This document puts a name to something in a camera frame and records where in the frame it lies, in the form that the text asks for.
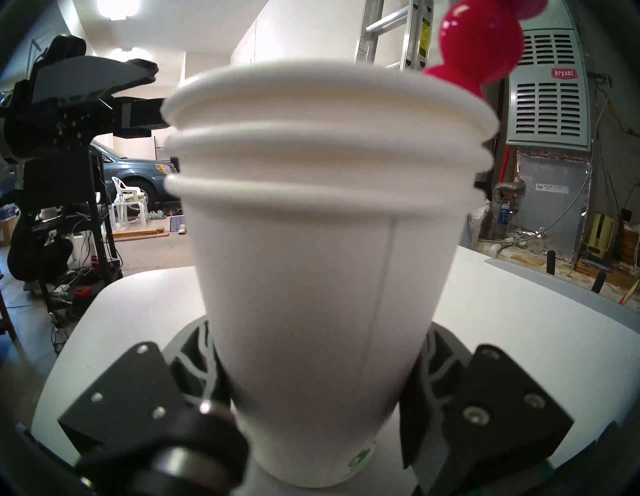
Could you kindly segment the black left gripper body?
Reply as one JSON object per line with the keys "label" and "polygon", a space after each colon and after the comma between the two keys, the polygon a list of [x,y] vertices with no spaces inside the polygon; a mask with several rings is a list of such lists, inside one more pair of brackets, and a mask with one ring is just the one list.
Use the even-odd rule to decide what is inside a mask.
{"label": "black left gripper body", "polygon": [[9,104],[1,107],[2,159],[19,163],[46,158],[87,150],[96,136],[144,138],[168,127],[161,115],[163,98],[117,97],[114,93],[84,100],[38,100],[38,71],[68,58],[88,56],[86,51],[82,38],[57,35],[34,63],[29,77],[15,83]]}

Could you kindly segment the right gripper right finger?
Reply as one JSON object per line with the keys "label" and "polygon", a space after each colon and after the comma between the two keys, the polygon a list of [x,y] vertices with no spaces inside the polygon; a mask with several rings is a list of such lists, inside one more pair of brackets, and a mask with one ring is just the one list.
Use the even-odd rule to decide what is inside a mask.
{"label": "right gripper right finger", "polygon": [[429,328],[400,396],[411,495],[467,495],[544,464],[574,424],[570,414],[496,345],[470,351]]}

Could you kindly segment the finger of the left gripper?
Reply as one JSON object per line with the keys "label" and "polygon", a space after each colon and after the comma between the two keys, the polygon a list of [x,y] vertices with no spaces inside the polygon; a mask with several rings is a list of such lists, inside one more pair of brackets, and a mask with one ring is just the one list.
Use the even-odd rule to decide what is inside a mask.
{"label": "finger of the left gripper", "polygon": [[145,59],[122,62],[97,56],[71,57],[38,71],[38,100],[99,99],[151,84],[158,70],[156,63]]}

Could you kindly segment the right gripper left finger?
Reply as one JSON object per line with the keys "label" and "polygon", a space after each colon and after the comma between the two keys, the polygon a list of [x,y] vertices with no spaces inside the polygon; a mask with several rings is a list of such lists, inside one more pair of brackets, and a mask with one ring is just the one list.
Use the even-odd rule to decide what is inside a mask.
{"label": "right gripper left finger", "polygon": [[166,345],[135,343],[58,417],[79,457],[119,446],[161,419],[203,402],[231,407],[208,320],[194,320]]}

